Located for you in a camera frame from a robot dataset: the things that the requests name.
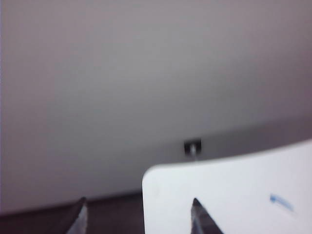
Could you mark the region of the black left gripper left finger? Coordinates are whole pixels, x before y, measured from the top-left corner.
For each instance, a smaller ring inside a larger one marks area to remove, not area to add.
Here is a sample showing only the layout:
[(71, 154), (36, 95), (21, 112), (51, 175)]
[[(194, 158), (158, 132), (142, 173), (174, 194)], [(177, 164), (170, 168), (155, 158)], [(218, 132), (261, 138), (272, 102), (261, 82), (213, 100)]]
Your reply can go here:
[(57, 225), (58, 234), (85, 234), (88, 226), (88, 208), (85, 197), (80, 198)]

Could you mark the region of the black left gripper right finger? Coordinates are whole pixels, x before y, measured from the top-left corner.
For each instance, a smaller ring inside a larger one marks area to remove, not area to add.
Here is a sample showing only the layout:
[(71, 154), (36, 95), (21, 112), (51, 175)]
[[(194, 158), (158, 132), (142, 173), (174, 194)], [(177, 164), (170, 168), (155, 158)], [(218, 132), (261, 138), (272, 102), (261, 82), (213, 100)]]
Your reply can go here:
[(197, 198), (191, 207), (191, 234), (223, 234)]

